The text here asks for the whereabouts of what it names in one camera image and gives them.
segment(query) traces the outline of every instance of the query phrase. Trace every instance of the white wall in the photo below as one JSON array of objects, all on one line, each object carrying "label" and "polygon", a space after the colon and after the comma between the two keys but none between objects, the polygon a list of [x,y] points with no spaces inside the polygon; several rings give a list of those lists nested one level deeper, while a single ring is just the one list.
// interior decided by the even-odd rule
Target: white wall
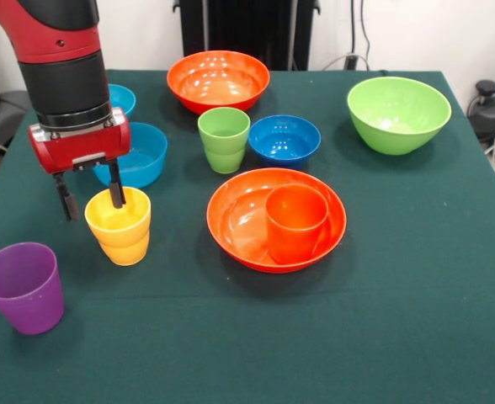
[{"label": "white wall", "polygon": [[[349,51],[349,0],[320,0],[313,17],[310,69]],[[359,27],[356,51],[365,43]],[[167,70],[182,57],[182,32],[172,0],[98,0],[108,68]],[[481,78],[495,80],[495,0],[365,0],[372,69],[441,70],[461,105]],[[340,69],[340,61],[333,68]],[[0,90],[24,88],[0,28]]]},{"label": "white wall", "polygon": [[[350,51],[348,0],[320,0],[311,37],[310,69]],[[356,52],[365,51],[356,0]],[[495,0],[365,0],[370,67],[440,70],[461,106],[482,78],[495,80]],[[334,69],[343,68],[343,61]]]},{"label": "white wall", "polygon": [[[167,70],[182,57],[180,13],[173,0],[98,0],[106,67]],[[15,55],[0,27],[0,91],[24,89]]]}]

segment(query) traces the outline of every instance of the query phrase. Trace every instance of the bowl rim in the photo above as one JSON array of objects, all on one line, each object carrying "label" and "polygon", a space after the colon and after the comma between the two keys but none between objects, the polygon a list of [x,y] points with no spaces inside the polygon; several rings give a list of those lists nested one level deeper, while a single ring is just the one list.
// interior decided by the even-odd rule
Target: bowl rim
[{"label": "bowl rim", "polygon": [[111,88],[121,88],[123,90],[126,90],[128,92],[128,94],[131,95],[131,97],[133,98],[133,103],[131,103],[130,109],[128,109],[127,111],[124,111],[124,113],[126,115],[130,114],[131,111],[133,111],[133,108],[135,108],[136,107],[136,104],[137,104],[137,96],[136,96],[136,94],[133,91],[131,91],[128,87],[123,86],[121,84],[115,84],[113,82],[110,82],[110,83],[108,83],[108,87],[109,87],[109,90]]},{"label": "bowl rim", "polygon": [[[447,115],[445,116],[445,118],[442,120],[442,122],[436,126],[434,126],[433,128],[429,129],[429,130],[423,130],[423,131],[418,131],[418,130],[410,130],[410,131],[404,131],[404,130],[392,130],[392,131],[388,131],[388,130],[383,130],[377,126],[374,126],[368,122],[366,122],[365,120],[361,119],[358,114],[354,111],[354,109],[352,108],[352,106],[350,105],[350,97],[353,93],[353,91],[357,90],[358,87],[361,87],[362,85],[366,85],[368,84],[369,82],[373,82],[373,81],[379,81],[379,80],[389,80],[389,81],[404,81],[404,82],[413,82],[415,84],[418,84],[422,87],[425,87],[425,88],[428,88],[430,91],[432,91],[433,93],[436,93],[439,95],[440,99],[444,101],[444,103],[447,105],[448,107],[448,113]],[[408,77],[399,77],[399,76],[382,76],[382,77],[372,77],[372,78],[367,78],[365,80],[362,80],[361,82],[358,82],[356,83],[350,90],[349,90],[349,93],[347,94],[347,106],[349,107],[349,111],[351,114],[353,114],[358,120],[360,120],[362,122],[362,124],[364,125],[367,125],[369,126],[371,129],[375,129],[375,130],[383,130],[385,133],[388,133],[390,135],[397,135],[397,136],[422,136],[422,135],[425,135],[426,133],[429,133],[429,132],[434,132],[434,131],[438,131],[440,129],[442,129],[442,127],[444,127],[448,121],[450,120],[451,118],[451,114],[453,113],[453,109],[451,108],[451,103],[450,101],[448,100],[448,98],[443,95],[438,89],[434,88],[433,86],[430,86],[429,84],[425,83],[425,82],[420,82],[419,80],[415,80],[413,78],[408,78]]]},{"label": "bowl rim", "polygon": [[[141,166],[141,167],[138,168],[139,170],[144,170],[145,168],[149,168],[151,165],[156,164],[156,162],[159,162],[162,158],[165,157],[165,153],[167,153],[167,149],[168,149],[168,146],[169,146],[169,141],[168,141],[167,136],[165,135],[165,133],[163,133],[163,131],[161,129],[159,129],[157,126],[150,125],[150,124],[148,124],[146,122],[130,122],[130,130],[131,130],[131,126],[132,125],[134,125],[134,126],[148,126],[148,127],[152,128],[153,131],[156,132],[156,136],[157,137],[161,137],[162,139],[165,140],[165,147],[162,149],[162,152],[160,153],[160,155],[158,157],[154,158],[146,166]],[[128,151],[123,156],[127,156],[128,154],[130,154],[130,152],[131,152],[131,149],[130,149],[130,151]],[[93,167],[93,170],[94,171],[96,171],[96,170],[104,170],[106,168],[109,170],[109,168],[107,167],[107,164],[100,164],[98,166],[94,166]]]},{"label": "bowl rim", "polygon": [[[231,181],[237,180],[239,177],[253,175],[253,172],[255,172],[255,173],[256,172],[259,172],[259,173],[261,173],[261,172],[271,173],[271,172],[278,172],[278,171],[279,172],[286,172],[286,173],[294,172],[295,174],[299,174],[299,175],[301,175],[303,177],[311,178],[315,182],[321,183],[322,185],[324,185],[324,187],[326,187],[328,193],[332,193],[335,196],[337,202],[339,203],[339,209],[343,212],[343,226],[340,229],[340,232],[338,233],[338,236],[336,237],[336,241],[332,244],[332,246],[330,246],[328,248],[328,251],[329,252],[331,252],[343,240],[343,237],[345,235],[345,232],[347,231],[348,215],[347,215],[347,210],[345,209],[344,203],[341,200],[341,198],[339,198],[338,193],[335,192],[332,189],[332,187],[330,187],[327,183],[325,183],[321,179],[319,179],[317,177],[314,177],[314,176],[312,176],[312,175],[310,175],[308,173],[303,173],[302,171],[296,171],[296,170],[292,170],[290,168],[284,168],[284,167],[256,168],[254,170],[245,171],[243,173],[240,173],[238,175],[235,175],[234,177],[231,177],[231,178],[227,179],[224,183],[222,183],[214,191],[214,193],[210,197],[210,200],[208,201],[208,204],[206,206],[206,228],[208,229],[208,231],[212,235],[212,238],[218,244],[218,246],[220,246],[220,248],[223,249],[223,251],[225,251],[226,253],[228,253],[232,257],[234,257],[236,260],[238,260],[239,262],[241,262],[243,265],[246,265],[245,263],[247,263],[247,264],[249,264],[248,266],[252,265],[254,267],[261,267],[261,263],[258,263],[258,262],[255,262],[255,261],[246,259],[246,258],[240,256],[239,254],[237,254],[236,252],[233,252],[230,248],[227,248],[226,245],[225,245],[225,243],[223,243],[222,240],[212,231],[212,227],[210,226],[210,207],[212,206],[212,202],[213,202],[214,198],[217,197],[218,193],[222,189],[227,188],[229,186],[229,184],[231,183]],[[263,266],[265,268],[272,268],[272,269],[287,269],[287,268],[290,268],[291,265],[294,266],[294,267],[305,268],[305,267],[307,267],[309,265],[312,265],[313,263],[316,263],[318,260],[320,260],[321,258],[326,257],[326,256],[327,256],[327,253],[324,253],[324,254],[322,254],[322,256],[311,257],[310,259],[308,259],[306,261],[302,261],[301,263],[294,263],[294,264],[290,264],[290,263],[276,263],[276,264],[264,264]]]},{"label": "bowl rim", "polygon": [[[303,154],[299,157],[289,157],[289,158],[277,158],[277,157],[272,157],[267,154],[264,154],[258,149],[256,146],[253,145],[252,138],[253,138],[253,128],[257,126],[257,124],[262,123],[265,120],[275,120],[275,119],[283,119],[286,118],[288,120],[300,120],[305,123],[307,123],[310,127],[312,127],[315,130],[315,133],[317,133],[317,145],[313,147],[312,150],[310,150],[308,153]],[[260,120],[257,120],[252,127],[249,130],[249,136],[247,137],[247,142],[249,143],[250,147],[257,153],[259,156],[268,158],[270,160],[276,161],[276,162],[295,162],[298,160],[302,160],[304,158],[308,158],[311,156],[314,152],[318,150],[322,143],[322,134],[321,131],[317,128],[315,124],[313,124],[310,120],[306,120],[305,118],[301,118],[300,116],[297,115],[291,115],[291,114],[275,114],[275,115],[269,115],[261,118]]]},{"label": "bowl rim", "polygon": [[216,107],[220,107],[220,106],[229,106],[229,105],[231,105],[231,104],[205,103],[205,102],[200,102],[200,101],[196,101],[196,100],[191,99],[191,98],[184,97],[171,84],[171,76],[173,74],[173,71],[175,69],[177,69],[178,66],[180,66],[182,63],[184,63],[184,62],[186,62],[186,61],[188,61],[190,59],[195,59],[196,57],[199,57],[201,55],[212,55],[212,54],[215,54],[215,53],[227,53],[229,55],[240,55],[240,56],[244,56],[244,57],[248,58],[249,60],[253,61],[256,65],[261,66],[263,68],[263,70],[264,70],[264,78],[263,78],[264,80],[263,80],[263,85],[262,85],[261,89],[256,94],[254,94],[254,95],[251,95],[251,96],[246,97],[246,98],[238,99],[237,101],[235,101],[234,104],[243,103],[245,101],[258,98],[258,97],[260,97],[264,93],[264,91],[266,91],[266,88],[268,88],[268,85],[270,84],[270,70],[259,59],[257,59],[256,57],[253,57],[251,55],[248,55],[247,53],[242,53],[242,52],[238,52],[238,51],[235,51],[235,50],[213,49],[213,50],[203,50],[201,52],[192,53],[191,55],[184,56],[183,58],[181,58],[178,61],[176,61],[176,62],[173,63],[173,65],[169,68],[169,70],[167,72],[167,85],[168,85],[169,89],[174,93],[174,95],[176,95],[177,97],[179,97],[179,98],[181,98],[183,100],[189,101],[190,103],[196,103],[196,104],[204,105],[204,106],[216,106]]}]

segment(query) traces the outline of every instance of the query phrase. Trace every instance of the cup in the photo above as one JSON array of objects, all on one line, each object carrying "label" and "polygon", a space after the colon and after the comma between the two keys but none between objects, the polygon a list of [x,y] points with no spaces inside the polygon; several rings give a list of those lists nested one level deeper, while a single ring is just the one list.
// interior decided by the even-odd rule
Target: cup
[{"label": "cup", "polygon": [[251,120],[240,109],[209,109],[197,120],[200,139],[212,170],[219,174],[234,173],[240,168]]},{"label": "cup", "polygon": [[0,250],[0,312],[26,335],[51,330],[64,314],[55,253],[38,242]]},{"label": "cup", "polygon": [[85,207],[85,220],[109,259],[122,266],[140,262],[150,241],[151,203],[146,194],[122,187],[126,198],[120,209],[113,206],[108,189],[94,195]]},{"label": "cup", "polygon": [[301,263],[312,257],[328,216],[328,203],[316,189],[287,184],[266,199],[269,254],[276,263]]}]

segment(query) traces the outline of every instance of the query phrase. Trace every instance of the cup inside orange plate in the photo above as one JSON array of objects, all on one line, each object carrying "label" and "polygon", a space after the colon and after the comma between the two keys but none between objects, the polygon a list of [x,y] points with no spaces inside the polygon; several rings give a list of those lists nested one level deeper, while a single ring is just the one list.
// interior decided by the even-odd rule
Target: cup inside orange plate
[{"label": "cup inside orange plate", "polygon": [[328,203],[316,189],[292,183],[269,193],[266,218],[269,254],[277,263],[312,257],[328,216]]},{"label": "cup inside orange plate", "polygon": [[85,208],[85,220],[104,253],[117,265],[141,261],[150,241],[150,199],[140,189],[123,187],[125,205],[116,209],[109,190],[94,195]]}]

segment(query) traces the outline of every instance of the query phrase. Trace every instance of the green bowl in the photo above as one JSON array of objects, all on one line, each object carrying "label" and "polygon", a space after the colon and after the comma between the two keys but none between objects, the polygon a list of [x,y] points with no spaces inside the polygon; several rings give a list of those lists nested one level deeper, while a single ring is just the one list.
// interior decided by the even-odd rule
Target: green bowl
[{"label": "green bowl", "polygon": [[393,156],[423,146],[451,116],[450,102],[440,91],[402,77],[364,80],[350,90],[347,104],[364,142]]}]

